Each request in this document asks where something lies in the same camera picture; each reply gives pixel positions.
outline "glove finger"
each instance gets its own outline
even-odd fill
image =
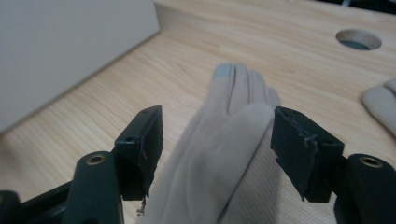
[[[271,87],[265,87],[265,101],[273,109],[280,105],[280,99],[276,91]]]
[[[247,68],[242,63],[237,63],[234,67],[235,80],[233,83],[230,104],[228,107],[229,115],[235,114],[244,105],[247,105],[249,96],[249,80]]]
[[[390,89],[396,97],[396,78],[385,82],[385,87]]]
[[[186,196],[193,223],[218,220],[273,117],[267,104],[247,105],[192,154]]]
[[[204,105],[206,114],[223,117],[227,115],[234,81],[235,67],[233,64],[223,63],[216,67]]]
[[[265,83],[262,75],[255,70],[249,70],[247,75],[249,81],[248,101],[251,104],[265,102]]]
[[[387,88],[374,87],[362,96],[367,110],[396,136],[396,97]]]

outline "wooden table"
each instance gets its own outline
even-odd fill
[[[396,18],[299,0],[158,0],[161,33],[48,104],[0,138],[0,189],[24,202],[69,181],[83,155],[110,150],[134,115],[163,105],[164,145],[157,176],[203,103],[218,63],[260,71],[285,107],[305,113],[346,143],[396,166],[396,141],[361,104],[361,94],[395,77]],[[349,49],[347,28],[382,40]],[[140,202],[124,203],[134,223]],[[332,203],[302,203],[283,176],[278,223],[335,223]]]

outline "white surface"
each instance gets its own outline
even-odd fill
[[[0,133],[158,30],[153,1],[0,0]]]

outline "wood grain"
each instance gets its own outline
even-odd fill
[[[161,33],[0,138],[0,189],[22,201],[69,181],[83,155],[110,150],[134,115],[163,105],[164,147],[156,176],[203,103],[218,63],[262,73],[282,105],[300,110],[346,143],[396,166],[396,141],[361,104],[361,94],[395,77],[396,18],[298,0],[158,0]],[[337,32],[379,36],[372,51],[340,45]],[[302,203],[283,176],[278,223],[335,223],[332,204]],[[124,203],[134,223],[139,202]]]

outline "gray glove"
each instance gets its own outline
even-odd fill
[[[219,65],[137,223],[272,222],[279,168],[269,141],[278,104],[259,73]]]
[[[367,110],[396,137],[396,78],[371,88],[361,99]]]

